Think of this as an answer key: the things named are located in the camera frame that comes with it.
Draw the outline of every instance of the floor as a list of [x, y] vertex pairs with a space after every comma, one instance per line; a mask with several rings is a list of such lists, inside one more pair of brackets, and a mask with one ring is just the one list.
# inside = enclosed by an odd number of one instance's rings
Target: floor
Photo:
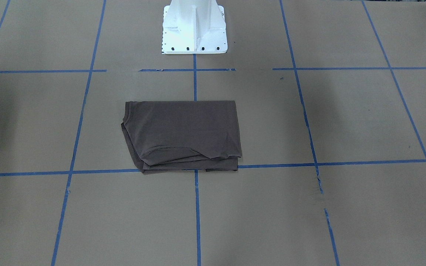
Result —
[[[426, 265], [426, 2], [219, 0], [221, 55], [168, 4], [0, 0], [0, 265]], [[144, 100], [235, 100], [240, 169], [139, 173]]]

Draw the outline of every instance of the white metal pedestal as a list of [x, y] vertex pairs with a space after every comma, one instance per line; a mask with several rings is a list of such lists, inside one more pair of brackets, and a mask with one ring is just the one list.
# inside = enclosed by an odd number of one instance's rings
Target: white metal pedestal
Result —
[[222, 54], [228, 50], [224, 8], [216, 0], [172, 0], [164, 7], [163, 54]]

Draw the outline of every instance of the folded t-shirt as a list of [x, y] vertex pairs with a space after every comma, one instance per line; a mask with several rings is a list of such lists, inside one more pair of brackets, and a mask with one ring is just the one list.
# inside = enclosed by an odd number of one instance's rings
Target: folded t-shirt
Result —
[[237, 170], [242, 156], [234, 101], [126, 102], [121, 128], [142, 173]]

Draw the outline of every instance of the folded clothing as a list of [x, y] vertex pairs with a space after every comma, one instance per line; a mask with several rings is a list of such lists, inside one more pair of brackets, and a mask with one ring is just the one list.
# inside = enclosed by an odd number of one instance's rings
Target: folded clothing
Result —
[[242, 156], [234, 101], [126, 102], [121, 128], [142, 173], [237, 170]]

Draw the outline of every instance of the fabric fold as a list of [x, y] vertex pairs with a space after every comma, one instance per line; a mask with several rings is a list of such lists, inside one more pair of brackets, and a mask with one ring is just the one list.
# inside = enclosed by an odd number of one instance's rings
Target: fabric fold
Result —
[[142, 173], [237, 170], [242, 156], [234, 101], [126, 102], [121, 128]]

